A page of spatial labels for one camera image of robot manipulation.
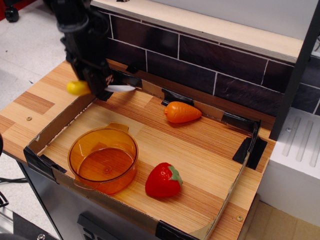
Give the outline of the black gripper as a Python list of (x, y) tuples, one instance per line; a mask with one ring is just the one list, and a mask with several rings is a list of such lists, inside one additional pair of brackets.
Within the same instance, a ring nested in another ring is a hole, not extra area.
[(88, 83), (91, 93), (99, 100), (108, 100), (112, 93), (105, 90), (113, 81), (112, 70), (106, 60), (104, 43), (110, 24), (99, 12), (88, 12), (74, 24), (60, 24), (64, 33), (66, 60), (80, 81)]

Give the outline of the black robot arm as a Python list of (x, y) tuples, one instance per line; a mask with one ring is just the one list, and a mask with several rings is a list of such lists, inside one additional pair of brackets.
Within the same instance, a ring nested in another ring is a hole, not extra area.
[(92, 9), (89, 0), (52, 0), (50, 5), (64, 34), (66, 60), (90, 92), (107, 101), (112, 95), (105, 90), (112, 76), (107, 62), (108, 18)]

